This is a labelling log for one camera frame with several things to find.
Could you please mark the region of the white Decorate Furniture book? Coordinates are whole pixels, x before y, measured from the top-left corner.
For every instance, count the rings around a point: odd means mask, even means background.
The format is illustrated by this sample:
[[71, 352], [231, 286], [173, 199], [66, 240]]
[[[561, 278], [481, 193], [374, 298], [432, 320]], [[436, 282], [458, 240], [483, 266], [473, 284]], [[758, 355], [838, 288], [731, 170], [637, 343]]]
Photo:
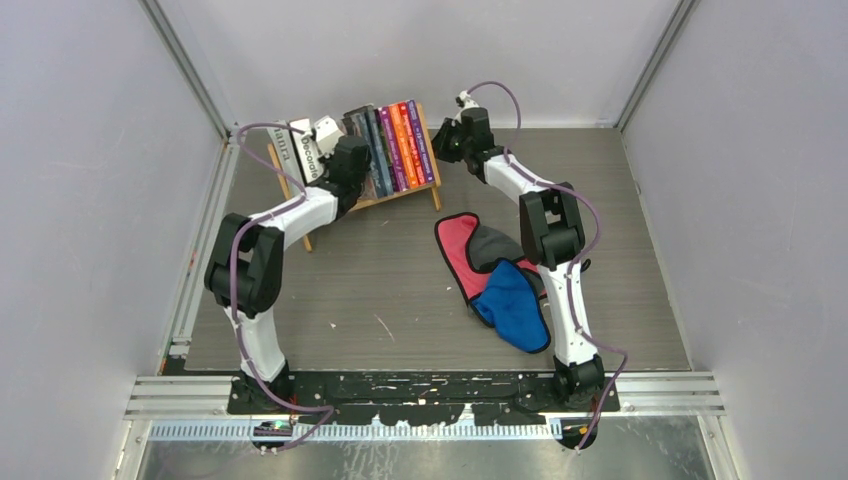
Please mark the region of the white Decorate Furniture book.
[[303, 183], [309, 185], [324, 172], [322, 154], [315, 140], [317, 128], [309, 118], [292, 120], [288, 123], [296, 148]]

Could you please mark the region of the pale book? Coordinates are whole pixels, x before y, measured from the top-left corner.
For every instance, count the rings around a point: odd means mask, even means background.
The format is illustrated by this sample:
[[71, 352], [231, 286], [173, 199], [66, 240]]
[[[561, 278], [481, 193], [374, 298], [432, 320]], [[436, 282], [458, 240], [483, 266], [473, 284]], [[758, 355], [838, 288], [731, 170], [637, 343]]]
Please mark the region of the pale book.
[[345, 128], [347, 129], [347, 132], [349, 134], [361, 137], [368, 146], [369, 163], [368, 174], [365, 180], [364, 197], [367, 200], [376, 200], [378, 198], [378, 187], [380, 186], [380, 184], [379, 180], [377, 179], [377, 172], [375, 171], [375, 153], [373, 142], [371, 140], [363, 114], [363, 109], [349, 111], [343, 115], [343, 123], [345, 124]]

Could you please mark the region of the purple illustrated book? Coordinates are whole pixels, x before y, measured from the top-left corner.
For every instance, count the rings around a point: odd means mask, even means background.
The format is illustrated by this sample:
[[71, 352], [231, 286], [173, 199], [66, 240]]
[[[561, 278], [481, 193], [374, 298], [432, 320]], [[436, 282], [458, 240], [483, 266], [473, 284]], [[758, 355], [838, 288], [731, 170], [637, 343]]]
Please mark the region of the purple illustrated book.
[[397, 184], [396, 192], [405, 192], [409, 189], [409, 183], [403, 168], [403, 162], [389, 110], [387, 107], [379, 107], [377, 109], [377, 113], [382, 123], [382, 130], [386, 139], [387, 149], [392, 165], [392, 173]]

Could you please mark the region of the purple 52-Storey Treehouse book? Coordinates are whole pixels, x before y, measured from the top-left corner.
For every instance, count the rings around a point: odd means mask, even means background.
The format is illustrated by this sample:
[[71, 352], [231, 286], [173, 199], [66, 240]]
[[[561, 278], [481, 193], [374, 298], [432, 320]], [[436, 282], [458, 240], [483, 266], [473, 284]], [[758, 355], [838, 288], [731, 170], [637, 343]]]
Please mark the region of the purple 52-Storey Treehouse book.
[[424, 178], [427, 184], [434, 183], [435, 174], [431, 165], [431, 156], [427, 148], [427, 135], [425, 132], [425, 125], [422, 122], [422, 115], [415, 100], [407, 100], [406, 106], [413, 130], [414, 139], [416, 142], [416, 147], [419, 152], [420, 163], [423, 169]]

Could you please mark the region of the wooden book rack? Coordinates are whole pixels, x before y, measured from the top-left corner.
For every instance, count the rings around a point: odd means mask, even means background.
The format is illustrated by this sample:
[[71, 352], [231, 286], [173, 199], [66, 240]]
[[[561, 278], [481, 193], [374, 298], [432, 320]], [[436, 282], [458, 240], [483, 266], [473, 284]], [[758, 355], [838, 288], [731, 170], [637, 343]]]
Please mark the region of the wooden book rack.
[[[378, 178], [366, 178], [363, 193], [351, 209], [355, 211], [368, 208], [405, 195], [430, 190], [434, 206], [439, 210], [440, 173], [431, 140], [421, 121], [411, 120], [411, 130], [401, 133], [398, 122], [383, 119], [380, 111], [376, 116], [376, 120], [366, 123], [358, 123], [345, 117], [342, 119], [343, 127], [339, 127], [336, 121], [329, 117], [318, 121], [320, 129], [332, 127], [341, 134], [348, 131], [359, 133], [362, 128], [368, 132], [367, 139], [372, 139], [375, 132], [380, 134], [381, 147], [377, 149], [377, 157], [387, 161], [390, 172], [386, 177], [391, 180], [392, 186], [383, 188], [379, 185]], [[299, 182], [305, 186], [313, 178], [313, 174], [320, 170], [320, 145], [302, 132], [295, 133], [271, 127], [267, 131], [267, 152], [272, 165], [282, 170], [278, 181], [285, 199], [292, 200], [300, 194], [294, 183]]]

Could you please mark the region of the grey Iantra book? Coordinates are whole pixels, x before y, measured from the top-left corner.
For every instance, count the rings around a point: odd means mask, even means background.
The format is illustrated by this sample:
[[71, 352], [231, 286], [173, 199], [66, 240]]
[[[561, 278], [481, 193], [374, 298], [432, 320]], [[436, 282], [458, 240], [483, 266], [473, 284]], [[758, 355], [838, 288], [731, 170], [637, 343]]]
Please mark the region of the grey Iantra book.
[[306, 186], [307, 180], [304, 178], [298, 146], [301, 135], [290, 130], [289, 122], [278, 120], [278, 123], [285, 125], [285, 128], [268, 127], [266, 129], [278, 163], [281, 169], [300, 186]]

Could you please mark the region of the dark Nineteen Eighty-Four book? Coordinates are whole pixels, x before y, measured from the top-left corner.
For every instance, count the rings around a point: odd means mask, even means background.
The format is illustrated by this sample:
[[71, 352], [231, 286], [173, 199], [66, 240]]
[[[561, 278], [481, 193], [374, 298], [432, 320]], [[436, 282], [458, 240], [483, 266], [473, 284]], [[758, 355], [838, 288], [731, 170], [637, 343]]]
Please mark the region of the dark Nineteen Eighty-Four book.
[[377, 172], [377, 179], [379, 180], [380, 184], [380, 186], [378, 187], [378, 197], [389, 197], [395, 193], [395, 189], [394, 185], [392, 184], [392, 177], [388, 165], [388, 157], [380, 137], [380, 124], [377, 120], [376, 109], [373, 104], [366, 104], [360, 109], [364, 110], [363, 116], [365, 117], [366, 125], [371, 140], [373, 142], [375, 153], [375, 171]]

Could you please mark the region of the orange 78-Storey Treehouse book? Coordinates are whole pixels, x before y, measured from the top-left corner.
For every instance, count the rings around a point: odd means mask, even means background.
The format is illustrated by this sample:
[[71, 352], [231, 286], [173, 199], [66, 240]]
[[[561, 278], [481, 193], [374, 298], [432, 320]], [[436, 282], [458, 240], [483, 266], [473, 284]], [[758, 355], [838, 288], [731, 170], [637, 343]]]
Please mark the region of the orange 78-Storey Treehouse book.
[[396, 142], [400, 152], [400, 157], [404, 169], [404, 174], [410, 189], [419, 187], [418, 177], [415, 167], [412, 162], [411, 150], [408, 144], [408, 136], [405, 127], [403, 126], [402, 116], [399, 105], [392, 104], [389, 106], [389, 115], [392, 121], [393, 130], [395, 133]]

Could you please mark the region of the red white illustrated book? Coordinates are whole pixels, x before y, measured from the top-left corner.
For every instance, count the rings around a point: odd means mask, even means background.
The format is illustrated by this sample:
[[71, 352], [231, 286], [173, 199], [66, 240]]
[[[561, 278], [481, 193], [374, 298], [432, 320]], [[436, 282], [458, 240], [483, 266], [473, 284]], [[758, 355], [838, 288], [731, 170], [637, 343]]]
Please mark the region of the red white illustrated book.
[[420, 163], [419, 152], [416, 147], [416, 142], [413, 135], [413, 130], [411, 126], [411, 122], [408, 116], [406, 103], [400, 102], [397, 103], [399, 105], [400, 113], [402, 116], [403, 126], [405, 127], [406, 134], [408, 136], [408, 144], [411, 150], [412, 162], [415, 167], [416, 175], [419, 181], [419, 187], [426, 185], [426, 180], [424, 178], [423, 169]]

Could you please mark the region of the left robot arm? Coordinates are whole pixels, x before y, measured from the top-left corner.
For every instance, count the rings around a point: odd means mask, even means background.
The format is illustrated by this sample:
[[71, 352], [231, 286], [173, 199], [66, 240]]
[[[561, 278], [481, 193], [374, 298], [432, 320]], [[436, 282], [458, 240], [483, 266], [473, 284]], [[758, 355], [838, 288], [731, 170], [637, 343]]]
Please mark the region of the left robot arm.
[[204, 285], [230, 319], [253, 400], [269, 413], [295, 407], [290, 401], [289, 364], [274, 321], [285, 251], [350, 211], [363, 191], [369, 167], [367, 142], [344, 135], [324, 173], [299, 197], [265, 212], [231, 213], [222, 219]]

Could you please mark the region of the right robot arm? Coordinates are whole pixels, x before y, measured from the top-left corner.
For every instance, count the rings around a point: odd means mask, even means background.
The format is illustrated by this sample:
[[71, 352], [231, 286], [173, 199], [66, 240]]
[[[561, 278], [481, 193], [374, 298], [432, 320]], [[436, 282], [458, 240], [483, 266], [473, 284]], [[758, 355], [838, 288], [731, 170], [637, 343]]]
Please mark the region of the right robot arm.
[[518, 206], [521, 247], [537, 268], [553, 326], [554, 389], [567, 410], [605, 397], [608, 381], [600, 344], [588, 327], [582, 296], [582, 263], [595, 247], [586, 239], [579, 207], [586, 199], [571, 184], [556, 184], [528, 170], [495, 142], [486, 109], [464, 107], [443, 121], [433, 139], [435, 158], [464, 162], [482, 183]]

